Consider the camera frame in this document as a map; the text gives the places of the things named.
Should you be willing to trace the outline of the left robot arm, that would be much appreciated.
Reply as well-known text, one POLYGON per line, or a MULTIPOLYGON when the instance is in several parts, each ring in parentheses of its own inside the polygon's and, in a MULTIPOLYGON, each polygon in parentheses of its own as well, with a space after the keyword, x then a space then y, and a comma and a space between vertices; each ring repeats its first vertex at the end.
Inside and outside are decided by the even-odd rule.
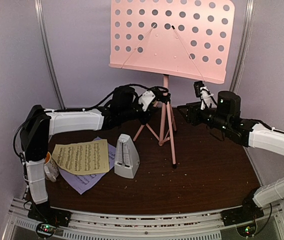
POLYGON ((119 127, 131 120, 146 124, 155 111, 154 103, 162 91, 159 87, 126 84, 116 87, 100 102, 91 107, 45 109, 34 105, 26 120, 16 130, 13 140, 19 140, 21 150, 14 153, 24 168, 26 183, 34 204, 34 213, 43 222, 54 218, 48 207, 44 164, 49 138, 53 135, 76 131, 100 131, 119 127))

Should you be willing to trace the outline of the yellow sheet music page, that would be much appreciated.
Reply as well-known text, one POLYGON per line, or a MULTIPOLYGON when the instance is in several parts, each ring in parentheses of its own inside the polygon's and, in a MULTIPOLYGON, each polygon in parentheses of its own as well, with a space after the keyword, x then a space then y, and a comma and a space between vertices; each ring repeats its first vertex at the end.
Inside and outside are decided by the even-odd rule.
POLYGON ((73 175, 102 174, 110 170, 108 142, 105 139, 57 144, 51 156, 61 169, 73 175))

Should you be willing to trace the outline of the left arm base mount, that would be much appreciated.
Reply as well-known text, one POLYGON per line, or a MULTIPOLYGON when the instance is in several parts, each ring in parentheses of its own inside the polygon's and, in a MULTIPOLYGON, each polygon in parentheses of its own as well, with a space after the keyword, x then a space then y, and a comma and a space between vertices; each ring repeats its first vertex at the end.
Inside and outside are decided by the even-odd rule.
POLYGON ((32 204, 28 211, 28 218, 38 221, 35 227, 35 233, 42 239, 52 237, 59 227, 68 227, 72 213, 68 210, 57 208, 39 209, 32 204))

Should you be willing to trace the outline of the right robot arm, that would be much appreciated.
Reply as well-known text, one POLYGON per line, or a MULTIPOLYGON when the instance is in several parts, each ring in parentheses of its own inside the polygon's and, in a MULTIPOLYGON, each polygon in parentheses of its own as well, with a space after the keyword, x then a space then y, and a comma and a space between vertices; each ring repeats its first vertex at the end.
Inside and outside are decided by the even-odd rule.
MULTIPOLYGON (((205 97, 199 102, 180 105, 177 110, 187 123, 205 124, 210 129, 221 131, 223 137, 246 148, 263 149, 284 156, 284 131, 268 126, 261 120, 241 118, 241 97, 231 91, 220 91, 209 107, 205 97)), ((241 220, 250 220, 258 208, 284 199, 284 177, 254 190, 238 210, 241 220)))

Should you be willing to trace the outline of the pink music stand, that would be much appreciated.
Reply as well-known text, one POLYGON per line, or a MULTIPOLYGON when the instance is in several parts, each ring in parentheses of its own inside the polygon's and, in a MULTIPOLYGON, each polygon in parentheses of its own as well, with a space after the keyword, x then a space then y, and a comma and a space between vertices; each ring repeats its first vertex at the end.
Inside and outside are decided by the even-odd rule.
POLYGON ((223 84, 234 15, 230 0, 113 0, 109 66, 223 84))

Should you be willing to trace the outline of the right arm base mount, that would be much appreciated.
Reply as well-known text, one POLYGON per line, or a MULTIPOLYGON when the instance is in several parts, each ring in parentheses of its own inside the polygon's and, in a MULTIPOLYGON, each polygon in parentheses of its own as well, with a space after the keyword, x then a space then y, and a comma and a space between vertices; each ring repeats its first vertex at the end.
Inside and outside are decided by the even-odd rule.
POLYGON ((237 233, 244 238, 253 237, 258 231, 256 220, 264 217, 259 208, 254 211, 245 211, 243 207, 223 210, 221 218, 225 227, 235 225, 237 233))

